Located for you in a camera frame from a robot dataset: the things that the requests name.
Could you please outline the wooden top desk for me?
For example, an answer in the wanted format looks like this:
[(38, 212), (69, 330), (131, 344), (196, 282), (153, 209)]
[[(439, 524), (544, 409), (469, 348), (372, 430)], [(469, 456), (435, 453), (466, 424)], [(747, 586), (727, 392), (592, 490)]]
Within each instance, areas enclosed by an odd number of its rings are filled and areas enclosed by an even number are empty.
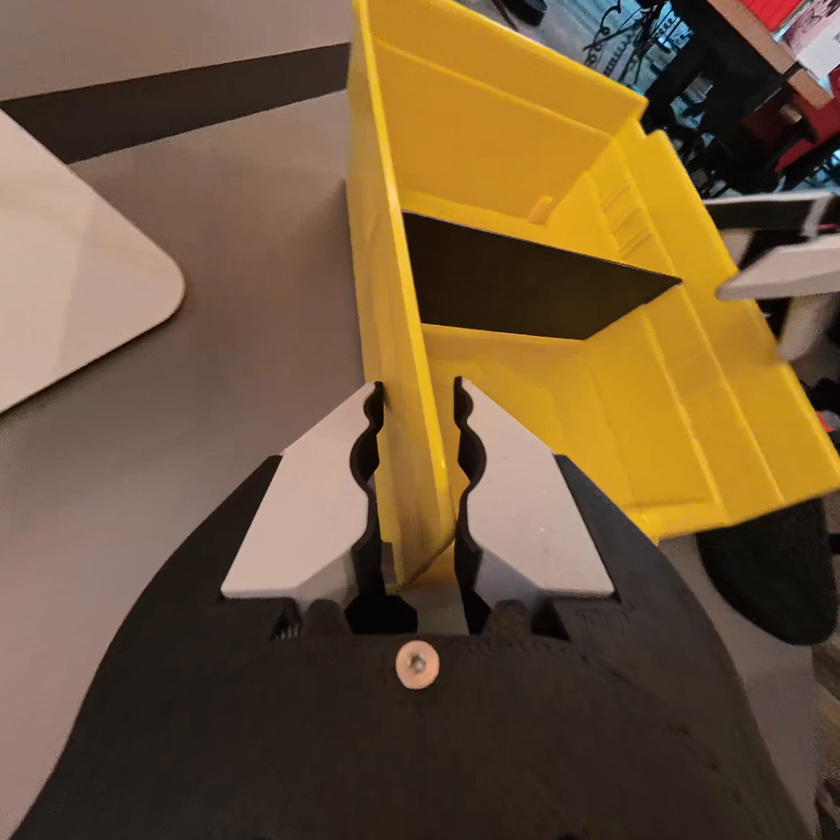
[(776, 38), (792, 17), (809, 4), (802, 1), (706, 1), (785, 83), (814, 109), (833, 98), (810, 70), (798, 65), (791, 52)]

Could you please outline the black bin divider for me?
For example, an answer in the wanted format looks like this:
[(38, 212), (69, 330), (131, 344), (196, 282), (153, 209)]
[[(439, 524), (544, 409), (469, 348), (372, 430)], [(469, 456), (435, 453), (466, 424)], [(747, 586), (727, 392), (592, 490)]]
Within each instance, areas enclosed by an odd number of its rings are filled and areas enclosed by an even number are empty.
[(421, 323), (587, 340), (675, 276), (404, 211)]

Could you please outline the red office chair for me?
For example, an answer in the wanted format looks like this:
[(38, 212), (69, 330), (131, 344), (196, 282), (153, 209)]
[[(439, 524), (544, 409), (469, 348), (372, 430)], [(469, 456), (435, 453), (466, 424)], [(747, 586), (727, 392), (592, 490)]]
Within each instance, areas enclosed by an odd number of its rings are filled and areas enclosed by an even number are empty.
[(763, 153), (764, 170), (789, 192), (838, 151), (838, 87), (821, 108), (786, 87), (745, 116), (741, 125)]

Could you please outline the yellow divided plastic bin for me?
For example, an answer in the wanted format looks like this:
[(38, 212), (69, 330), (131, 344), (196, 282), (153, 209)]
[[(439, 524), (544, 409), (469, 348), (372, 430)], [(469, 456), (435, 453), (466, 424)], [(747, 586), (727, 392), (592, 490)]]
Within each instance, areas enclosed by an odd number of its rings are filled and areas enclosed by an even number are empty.
[[(381, 535), (410, 581), (455, 539), (454, 383), (569, 456), (655, 542), (838, 488), (838, 454), (645, 100), (454, 2), (353, 2), (346, 195)], [(677, 277), (585, 340), (421, 323), (403, 212)]]

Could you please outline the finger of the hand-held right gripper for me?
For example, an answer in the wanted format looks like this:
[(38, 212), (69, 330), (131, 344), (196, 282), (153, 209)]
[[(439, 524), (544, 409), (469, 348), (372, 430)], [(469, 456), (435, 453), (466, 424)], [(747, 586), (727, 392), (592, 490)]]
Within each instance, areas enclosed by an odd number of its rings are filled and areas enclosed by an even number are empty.
[(821, 235), (838, 230), (837, 193), (765, 193), (705, 199), (702, 203), (720, 231)]
[(803, 298), (839, 292), (839, 240), (783, 245), (717, 289), (722, 301)]

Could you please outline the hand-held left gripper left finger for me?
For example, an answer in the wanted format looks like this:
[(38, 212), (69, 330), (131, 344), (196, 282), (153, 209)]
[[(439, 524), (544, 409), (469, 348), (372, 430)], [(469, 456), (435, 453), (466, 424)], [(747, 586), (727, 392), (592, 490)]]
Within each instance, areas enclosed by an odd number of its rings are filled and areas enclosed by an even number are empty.
[(351, 601), (385, 593), (370, 485), (383, 422), (383, 384), (365, 384), (281, 453), (222, 583), (224, 597)]

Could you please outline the black elbow rest pad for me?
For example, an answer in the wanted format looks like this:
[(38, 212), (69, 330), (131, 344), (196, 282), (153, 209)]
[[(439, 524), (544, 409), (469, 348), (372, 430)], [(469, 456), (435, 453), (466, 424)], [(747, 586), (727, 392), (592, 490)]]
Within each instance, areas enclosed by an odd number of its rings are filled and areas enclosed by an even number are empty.
[(823, 499), (699, 532), (696, 544), (719, 594), (764, 632), (794, 646), (834, 634), (837, 582)]

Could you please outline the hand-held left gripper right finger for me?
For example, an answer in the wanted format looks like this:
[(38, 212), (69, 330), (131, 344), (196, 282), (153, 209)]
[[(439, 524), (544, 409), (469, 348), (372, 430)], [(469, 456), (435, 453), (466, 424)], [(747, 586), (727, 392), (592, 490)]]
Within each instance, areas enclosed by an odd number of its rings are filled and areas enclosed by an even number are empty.
[(615, 593), (553, 451), (465, 377), (456, 379), (456, 574), (481, 601)]

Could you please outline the white stand with instruction sheet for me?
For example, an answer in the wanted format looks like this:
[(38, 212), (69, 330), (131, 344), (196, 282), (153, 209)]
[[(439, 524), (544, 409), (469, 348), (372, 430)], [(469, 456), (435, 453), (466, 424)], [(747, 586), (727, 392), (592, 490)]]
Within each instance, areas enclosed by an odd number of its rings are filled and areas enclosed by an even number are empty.
[(1, 114), (1, 410), (171, 318), (172, 257)]

